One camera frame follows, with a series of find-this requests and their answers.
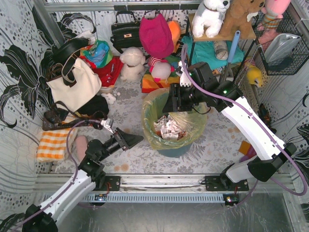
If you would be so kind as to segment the yellow trash bag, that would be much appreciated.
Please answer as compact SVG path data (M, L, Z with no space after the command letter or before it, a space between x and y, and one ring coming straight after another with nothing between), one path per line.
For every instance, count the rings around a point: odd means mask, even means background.
M142 103L141 126L154 150L178 149L197 140L207 124L208 108L195 106L188 112L163 113L169 90L157 89Z

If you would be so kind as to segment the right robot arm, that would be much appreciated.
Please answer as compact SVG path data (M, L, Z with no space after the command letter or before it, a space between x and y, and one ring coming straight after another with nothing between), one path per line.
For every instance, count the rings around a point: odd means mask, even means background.
M190 77L202 88L216 96L207 95L199 88L173 83L163 113L189 112L199 103L206 103L232 121L250 142L256 156L231 164L220 173L218 183L223 189L233 190L247 178L268 181L273 174L296 152L293 143L279 139L257 116L239 88L231 81L219 83L205 62L189 68Z

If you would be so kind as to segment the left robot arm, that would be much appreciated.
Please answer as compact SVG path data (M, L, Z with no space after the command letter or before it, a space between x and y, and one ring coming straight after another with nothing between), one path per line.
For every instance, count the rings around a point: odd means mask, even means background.
M85 156L72 177L50 198L25 212L23 232L57 232L67 214L94 189L105 185L106 173L101 163L114 152L131 149L143 140L141 135L126 133L116 128L109 140L102 143L93 139L87 144Z

